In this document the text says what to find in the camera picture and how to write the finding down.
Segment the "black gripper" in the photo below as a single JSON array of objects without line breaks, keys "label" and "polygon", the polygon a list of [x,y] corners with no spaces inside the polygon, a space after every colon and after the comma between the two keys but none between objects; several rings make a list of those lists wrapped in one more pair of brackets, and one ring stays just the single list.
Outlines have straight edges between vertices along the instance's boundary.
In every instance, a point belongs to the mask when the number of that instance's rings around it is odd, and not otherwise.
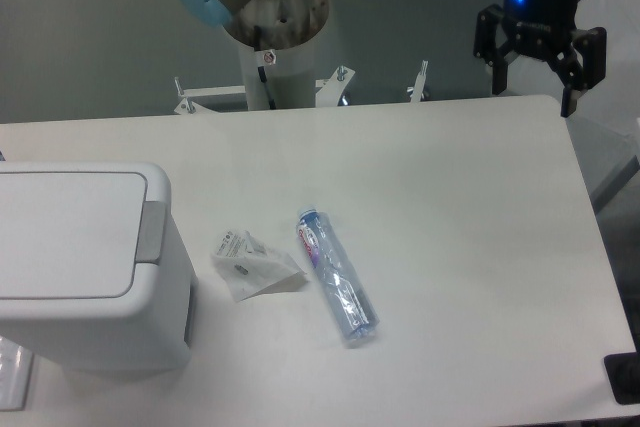
[{"label": "black gripper", "polygon": [[[578,100],[606,77],[607,30],[576,30],[578,0],[503,0],[476,18],[473,54],[491,70],[491,93],[508,85],[509,62],[518,56],[546,61],[563,85],[561,112],[570,117]],[[507,40],[496,42],[503,27]]]}]

